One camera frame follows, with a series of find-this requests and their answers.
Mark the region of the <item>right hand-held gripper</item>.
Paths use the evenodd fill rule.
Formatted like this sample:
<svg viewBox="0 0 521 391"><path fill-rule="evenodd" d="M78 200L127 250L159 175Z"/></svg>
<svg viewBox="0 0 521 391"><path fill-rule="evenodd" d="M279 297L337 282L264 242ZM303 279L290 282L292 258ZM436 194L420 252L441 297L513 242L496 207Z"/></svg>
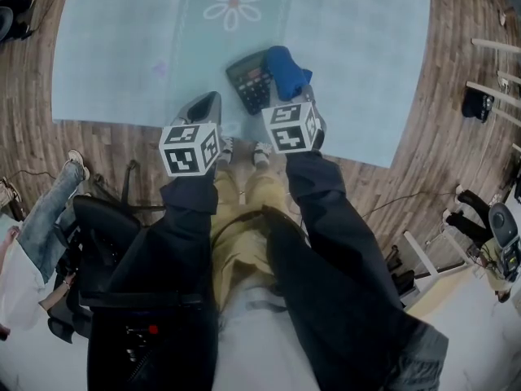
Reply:
<svg viewBox="0 0 521 391"><path fill-rule="evenodd" d="M326 125L318 113L313 87L301 87L300 100L285 103L275 81L270 82L270 107L261 110L269 140L278 154L320 150Z"/></svg>

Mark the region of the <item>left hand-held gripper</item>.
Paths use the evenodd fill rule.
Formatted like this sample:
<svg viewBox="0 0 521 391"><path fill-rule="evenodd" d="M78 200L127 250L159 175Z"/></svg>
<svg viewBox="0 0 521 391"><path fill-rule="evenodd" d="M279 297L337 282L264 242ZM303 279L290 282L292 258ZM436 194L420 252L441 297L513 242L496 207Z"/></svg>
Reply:
<svg viewBox="0 0 521 391"><path fill-rule="evenodd" d="M169 177L205 175L221 155L221 95L202 94L162 129L159 150Z"/></svg>

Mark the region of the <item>blue cloth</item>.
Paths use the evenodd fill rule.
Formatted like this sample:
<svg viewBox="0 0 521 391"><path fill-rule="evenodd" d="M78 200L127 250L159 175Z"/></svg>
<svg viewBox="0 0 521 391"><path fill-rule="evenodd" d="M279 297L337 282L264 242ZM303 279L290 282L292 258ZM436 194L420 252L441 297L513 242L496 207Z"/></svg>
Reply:
<svg viewBox="0 0 521 391"><path fill-rule="evenodd" d="M313 72L301 68L285 46L270 47L265 60L275 81L278 97L282 101L290 101L297 97L302 87L311 82Z"/></svg>

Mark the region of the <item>black calculator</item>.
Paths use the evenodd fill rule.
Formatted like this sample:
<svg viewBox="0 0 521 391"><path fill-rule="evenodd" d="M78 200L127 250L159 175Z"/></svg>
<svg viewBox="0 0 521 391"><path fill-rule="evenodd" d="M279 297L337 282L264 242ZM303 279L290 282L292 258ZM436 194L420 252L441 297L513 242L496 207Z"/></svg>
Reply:
<svg viewBox="0 0 521 391"><path fill-rule="evenodd" d="M270 107L273 76L266 65L268 49L257 51L230 64L226 76L250 116Z"/></svg>

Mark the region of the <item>person's left forearm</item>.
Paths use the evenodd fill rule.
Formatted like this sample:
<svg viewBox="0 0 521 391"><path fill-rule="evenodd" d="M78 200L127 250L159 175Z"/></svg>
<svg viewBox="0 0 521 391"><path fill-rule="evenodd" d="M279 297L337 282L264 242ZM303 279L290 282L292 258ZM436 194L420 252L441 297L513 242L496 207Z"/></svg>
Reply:
<svg viewBox="0 0 521 391"><path fill-rule="evenodd" d="M162 187L164 216L142 230L93 310L88 391L211 391L218 314L212 290L211 174ZM125 327L157 324L160 342L137 364L125 352Z"/></svg>

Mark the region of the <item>person's right forearm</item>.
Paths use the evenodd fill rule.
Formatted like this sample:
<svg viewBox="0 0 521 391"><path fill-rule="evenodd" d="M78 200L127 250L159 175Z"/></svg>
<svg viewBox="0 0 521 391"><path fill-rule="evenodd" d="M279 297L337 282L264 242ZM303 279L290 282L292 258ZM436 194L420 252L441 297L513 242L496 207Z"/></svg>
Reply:
<svg viewBox="0 0 521 391"><path fill-rule="evenodd" d="M438 391L448 338L404 310L337 164L290 154L304 229L268 209L267 257L321 391Z"/></svg>

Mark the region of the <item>person's left shoe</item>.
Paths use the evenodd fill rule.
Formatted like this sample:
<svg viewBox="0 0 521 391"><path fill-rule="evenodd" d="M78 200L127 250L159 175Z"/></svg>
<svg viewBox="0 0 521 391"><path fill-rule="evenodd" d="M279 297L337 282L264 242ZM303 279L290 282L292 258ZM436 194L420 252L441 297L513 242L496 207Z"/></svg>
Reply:
<svg viewBox="0 0 521 391"><path fill-rule="evenodd" d="M234 139L228 136L221 137L221 154L218 158L219 162L230 165L234 154Z"/></svg>

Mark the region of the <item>person's shoe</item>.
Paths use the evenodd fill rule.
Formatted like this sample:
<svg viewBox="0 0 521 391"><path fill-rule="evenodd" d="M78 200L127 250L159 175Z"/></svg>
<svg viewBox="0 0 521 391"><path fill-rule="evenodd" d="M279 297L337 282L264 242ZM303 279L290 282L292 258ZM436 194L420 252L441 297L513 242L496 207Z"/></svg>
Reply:
<svg viewBox="0 0 521 391"><path fill-rule="evenodd" d="M269 157L272 153L272 145L258 142L253 148L253 164L256 168L269 167Z"/></svg>
<svg viewBox="0 0 521 391"><path fill-rule="evenodd" d="M230 165L234 154L234 139L228 136L221 137L221 154L218 158L219 162Z"/></svg>

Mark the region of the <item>person's right shoe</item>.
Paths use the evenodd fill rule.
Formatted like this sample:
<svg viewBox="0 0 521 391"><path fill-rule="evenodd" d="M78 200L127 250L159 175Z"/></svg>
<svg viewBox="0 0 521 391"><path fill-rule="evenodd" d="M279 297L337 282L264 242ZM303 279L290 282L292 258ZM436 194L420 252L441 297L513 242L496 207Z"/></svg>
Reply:
<svg viewBox="0 0 521 391"><path fill-rule="evenodd" d="M256 168L269 167L269 157L272 153L272 145L258 142L253 148L253 164Z"/></svg>

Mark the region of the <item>light blue tablecloth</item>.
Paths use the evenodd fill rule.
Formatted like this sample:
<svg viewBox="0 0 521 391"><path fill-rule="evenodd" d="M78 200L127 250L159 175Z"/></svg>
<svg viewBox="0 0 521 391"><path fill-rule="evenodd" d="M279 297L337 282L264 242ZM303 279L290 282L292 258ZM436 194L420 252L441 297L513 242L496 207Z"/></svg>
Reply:
<svg viewBox="0 0 521 391"><path fill-rule="evenodd" d="M329 156L389 167L422 69L431 0L66 0L52 116L163 127L193 98L222 97L222 129L266 138L226 76L288 48L312 72Z"/></svg>

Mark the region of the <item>person's right leg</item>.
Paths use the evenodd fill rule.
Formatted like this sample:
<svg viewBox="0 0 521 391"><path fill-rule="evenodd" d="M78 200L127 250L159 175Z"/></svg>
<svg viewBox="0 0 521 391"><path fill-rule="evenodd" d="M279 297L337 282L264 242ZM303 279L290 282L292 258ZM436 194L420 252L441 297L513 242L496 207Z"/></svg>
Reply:
<svg viewBox="0 0 521 391"><path fill-rule="evenodd" d="M288 214L286 188L281 178L269 167L267 162L256 166L256 171L247 180L246 204L254 211L264 206ZM246 232L246 263L253 265L270 281L274 280L267 258L268 229L260 217L254 219Z"/></svg>

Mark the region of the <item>person's leg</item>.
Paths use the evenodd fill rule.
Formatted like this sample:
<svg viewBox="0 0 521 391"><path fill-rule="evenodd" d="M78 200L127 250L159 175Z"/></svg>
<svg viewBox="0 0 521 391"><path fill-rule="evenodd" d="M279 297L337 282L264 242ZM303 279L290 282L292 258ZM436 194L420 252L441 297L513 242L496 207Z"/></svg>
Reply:
<svg viewBox="0 0 521 391"><path fill-rule="evenodd" d="M217 189L218 204L216 214L211 219L212 282L216 302L222 308L232 278L231 266L226 262L237 234L237 229L231 226L241 213L239 187L234 171L224 161L218 163L214 187Z"/></svg>
<svg viewBox="0 0 521 391"><path fill-rule="evenodd" d="M254 211L264 206L288 214L286 188L281 178L269 167L267 162L256 166L256 171L247 180L246 204ZM246 263L253 265L270 281L274 280L267 258L268 229L260 217L254 219L246 232Z"/></svg>

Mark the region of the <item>person's left leg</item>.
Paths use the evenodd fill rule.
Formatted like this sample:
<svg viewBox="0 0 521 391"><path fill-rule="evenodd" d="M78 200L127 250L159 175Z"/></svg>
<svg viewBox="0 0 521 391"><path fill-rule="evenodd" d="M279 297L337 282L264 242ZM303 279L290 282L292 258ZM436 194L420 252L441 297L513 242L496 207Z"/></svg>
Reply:
<svg viewBox="0 0 521 391"><path fill-rule="evenodd" d="M216 302L222 308L232 278L231 266L226 262L237 234L237 229L231 226L241 213L239 187L234 171L224 161L218 163L214 187L217 189L218 204L216 214L211 219L212 282Z"/></svg>

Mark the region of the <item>black office chair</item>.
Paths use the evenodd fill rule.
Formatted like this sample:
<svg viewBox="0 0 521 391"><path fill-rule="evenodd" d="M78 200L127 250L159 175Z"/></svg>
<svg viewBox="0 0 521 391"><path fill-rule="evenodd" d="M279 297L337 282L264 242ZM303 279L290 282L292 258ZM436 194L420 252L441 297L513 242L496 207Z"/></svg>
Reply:
<svg viewBox="0 0 521 391"><path fill-rule="evenodd" d="M413 270L405 270L401 273L398 271L403 266L403 261L401 260L400 250L396 245L392 245L391 252L385 262L397 293L400 299L403 299L415 289L415 273Z"/></svg>
<svg viewBox="0 0 521 391"><path fill-rule="evenodd" d="M164 211L160 205L129 203L130 176L138 167L135 160L126 165L121 196L111 194L105 188L104 177L95 174L91 180L94 193L79 195L72 202L83 247L77 280L83 306L95 306L106 292L113 272L143 228L137 215Z"/></svg>

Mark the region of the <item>person's white shirt torso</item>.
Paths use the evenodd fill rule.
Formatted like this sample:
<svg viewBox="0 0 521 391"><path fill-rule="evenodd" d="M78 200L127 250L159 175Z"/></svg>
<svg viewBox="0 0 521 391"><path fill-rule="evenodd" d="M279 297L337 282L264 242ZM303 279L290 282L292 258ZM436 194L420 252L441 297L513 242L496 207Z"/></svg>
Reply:
<svg viewBox="0 0 521 391"><path fill-rule="evenodd" d="M256 272L232 288L212 391L320 391L273 277Z"/></svg>

